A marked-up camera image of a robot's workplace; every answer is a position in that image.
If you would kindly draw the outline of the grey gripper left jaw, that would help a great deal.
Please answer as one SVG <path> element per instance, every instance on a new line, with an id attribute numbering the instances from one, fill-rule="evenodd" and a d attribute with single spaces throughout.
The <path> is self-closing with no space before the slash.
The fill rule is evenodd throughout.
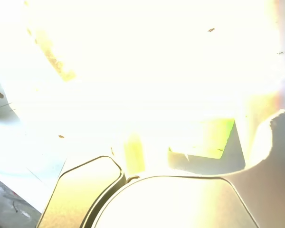
<path id="1" fill-rule="evenodd" d="M 89 228 L 104 204 L 145 171 L 140 137 L 121 143 L 92 141 L 73 147 L 50 195 L 38 228 Z"/>

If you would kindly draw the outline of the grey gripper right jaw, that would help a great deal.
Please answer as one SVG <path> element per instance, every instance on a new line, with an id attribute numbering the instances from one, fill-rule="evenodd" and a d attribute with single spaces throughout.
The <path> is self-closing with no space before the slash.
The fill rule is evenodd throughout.
<path id="1" fill-rule="evenodd" d="M 268 156 L 247 170 L 152 176 L 119 189 L 84 228 L 285 228 L 285 112 L 270 119 Z"/>

